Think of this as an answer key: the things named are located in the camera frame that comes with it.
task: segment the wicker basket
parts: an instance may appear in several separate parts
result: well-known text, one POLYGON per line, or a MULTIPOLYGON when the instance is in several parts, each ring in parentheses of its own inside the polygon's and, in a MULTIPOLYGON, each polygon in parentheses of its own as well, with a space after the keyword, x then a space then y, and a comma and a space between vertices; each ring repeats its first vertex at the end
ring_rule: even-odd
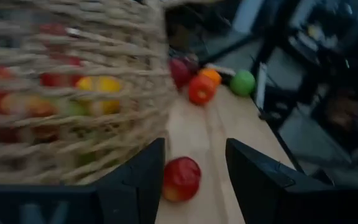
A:
POLYGON ((13 39, 0 44, 0 184, 88 184, 164 135, 176 91, 160 5, 0 1, 21 17, 0 17, 13 39))

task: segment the wooden board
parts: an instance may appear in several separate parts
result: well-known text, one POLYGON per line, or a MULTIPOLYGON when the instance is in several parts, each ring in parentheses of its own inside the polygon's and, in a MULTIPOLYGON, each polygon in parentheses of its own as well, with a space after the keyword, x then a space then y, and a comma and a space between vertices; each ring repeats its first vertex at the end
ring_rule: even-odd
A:
POLYGON ((167 129, 172 157, 193 158, 201 167, 202 180, 189 202, 161 199, 159 224, 244 223, 226 167, 226 138, 236 138, 293 167, 269 126, 258 118, 252 100, 238 98, 224 86, 205 107, 192 105, 184 96, 177 99, 167 129))

